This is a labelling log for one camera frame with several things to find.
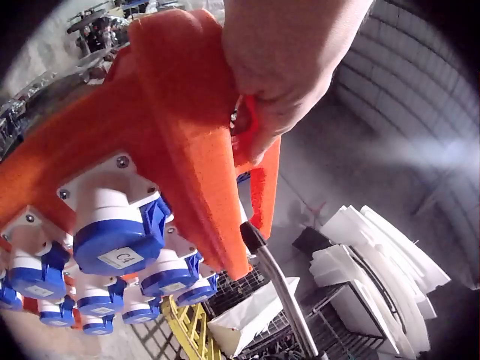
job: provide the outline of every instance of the black grip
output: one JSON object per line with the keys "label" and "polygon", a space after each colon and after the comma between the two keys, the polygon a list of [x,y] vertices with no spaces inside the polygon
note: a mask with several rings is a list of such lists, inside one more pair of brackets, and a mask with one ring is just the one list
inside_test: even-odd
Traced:
{"label": "black grip", "polygon": [[256,254],[259,248],[266,245],[265,239],[259,229],[253,226],[250,221],[246,221],[240,225],[240,233],[243,242],[252,254]]}

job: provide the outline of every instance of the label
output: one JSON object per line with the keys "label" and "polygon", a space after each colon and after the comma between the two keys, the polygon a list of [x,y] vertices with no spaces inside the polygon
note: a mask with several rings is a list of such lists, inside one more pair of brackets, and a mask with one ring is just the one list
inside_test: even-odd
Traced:
{"label": "label", "polygon": [[196,302],[201,302],[201,301],[203,301],[203,300],[206,300],[206,299],[208,299],[208,296],[206,296],[206,295],[203,295],[203,296],[201,296],[201,297],[199,297],[199,298],[195,299],[194,301],[196,301]]}
{"label": "label", "polygon": [[63,321],[59,321],[59,320],[53,320],[53,321],[50,321],[50,324],[56,325],[56,326],[64,326],[67,323],[64,323]]}
{"label": "label", "polygon": [[135,320],[137,323],[143,323],[144,321],[152,320],[151,317],[144,316],[144,317],[139,317],[138,319]]}
{"label": "label", "polygon": [[37,286],[37,285],[29,286],[29,287],[25,288],[25,290],[27,290],[28,292],[31,292],[32,294],[35,294],[37,296],[41,296],[43,298],[45,296],[53,294],[53,291],[41,288],[40,286]]}
{"label": "label", "polygon": [[116,269],[124,269],[142,261],[143,257],[130,248],[121,248],[100,255],[98,259]]}
{"label": "label", "polygon": [[185,287],[185,285],[183,285],[182,283],[173,283],[173,284],[164,286],[164,287],[162,287],[162,288],[160,288],[160,289],[161,289],[163,292],[174,292],[174,291],[183,289],[184,287]]}
{"label": "label", "polygon": [[107,314],[109,312],[112,312],[113,310],[110,308],[96,308],[92,310],[93,312],[96,312],[97,314]]}

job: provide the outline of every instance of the metal pole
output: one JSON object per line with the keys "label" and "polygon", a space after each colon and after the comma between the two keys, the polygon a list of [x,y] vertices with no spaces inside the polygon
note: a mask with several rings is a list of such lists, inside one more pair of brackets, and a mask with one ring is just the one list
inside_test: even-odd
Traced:
{"label": "metal pole", "polygon": [[318,356],[317,347],[313,342],[312,335],[308,330],[295,297],[292,296],[288,290],[287,282],[282,270],[266,246],[258,248],[257,256],[267,276],[272,280],[273,286],[275,287],[276,293],[287,313],[290,326],[299,342],[300,348],[305,352],[308,359],[316,358]]}

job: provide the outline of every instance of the wire mesh basket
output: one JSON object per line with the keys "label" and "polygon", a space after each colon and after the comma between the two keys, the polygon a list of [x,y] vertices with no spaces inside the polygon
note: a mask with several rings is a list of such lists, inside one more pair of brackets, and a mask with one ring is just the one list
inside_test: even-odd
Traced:
{"label": "wire mesh basket", "polygon": [[[254,266],[247,276],[238,281],[231,280],[223,272],[218,278],[218,292],[204,304],[205,311],[210,318],[219,316],[266,285],[268,281],[258,266]],[[315,344],[319,350],[327,353],[330,360],[368,360],[383,344],[385,336],[377,322],[374,323],[382,336],[354,333],[345,327],[330,303],[345,287],[355,290],[350,283],[316,288],[300,302],[300,306]],[[368,311],[361,298],[358,295],[357,297]],[[242,350],[237,359],[283,359],[278,356],[284,356],[285,359],[301,359],[300,347],[284,311],[281,311],[270,322],[268,328],[259,333]]]}

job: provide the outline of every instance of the corrugated metal wall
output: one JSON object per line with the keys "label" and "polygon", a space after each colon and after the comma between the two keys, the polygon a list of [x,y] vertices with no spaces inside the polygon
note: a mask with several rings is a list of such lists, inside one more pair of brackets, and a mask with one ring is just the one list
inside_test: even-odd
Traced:
{"label": "corrugated metal wall", "polygon": [[410,1],[377,0],[335,91],[404,153],[392,161],[416,168],[423,202],[443,209],[478,279],[479,93],[453,47],[416,14]]}

